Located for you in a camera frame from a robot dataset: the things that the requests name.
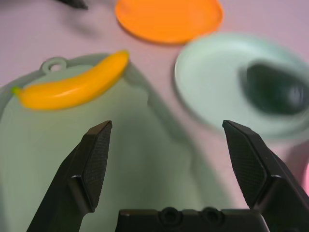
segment screw hole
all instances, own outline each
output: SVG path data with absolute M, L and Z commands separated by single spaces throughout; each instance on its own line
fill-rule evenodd
M 182 213 L 175 208 L 169 207 L 162 210 L 159 217 L 163 225 L 176 226 L 181 223 Z
M 207 207 L 202 211 L 203 217 L 213 225 L 219 226 L 224 222 L 224 215 L 215 208 Z

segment light green bowl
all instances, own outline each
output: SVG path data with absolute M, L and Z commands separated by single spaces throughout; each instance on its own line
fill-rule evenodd
M 26 110 L 10 92 L 77 75 L 105 57 L 53 58 L 0 89 L 1 232 L 27 230 L 61 162 L 89 128 L 106 120 L 113 129 L 103 189 L 80 232 L 114 232 L 120 209 L 233 207 L 212 168 L 132 64 L 102 96 L 68 110 Z M 50 72 L 52 64 L 62 70 Z

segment banana stem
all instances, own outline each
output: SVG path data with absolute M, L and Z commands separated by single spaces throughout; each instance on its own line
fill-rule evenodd
M 19 87 L 13 87 L 12 88 L 12 93 L 15 95 L 19 95 L 21 92 L 21 89 Z

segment plastic banana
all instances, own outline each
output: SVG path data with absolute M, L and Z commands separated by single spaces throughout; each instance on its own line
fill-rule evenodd
M 22 105 L 32 110 L 60 110 L 87 103 L 112 87 L 129 63 L 129 53 L 114 53 L 90 70 L 61 81 L 14 87 Z

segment pink object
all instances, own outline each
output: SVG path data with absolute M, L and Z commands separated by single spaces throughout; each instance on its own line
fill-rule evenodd
M 308 194 L 309 196 L 309 164 L 306 167 L 306 171 L 305 171 L 305 176 L 304 176 L 304 183 L 303 183 L 303 188 L 305 190 L 305 192 Z

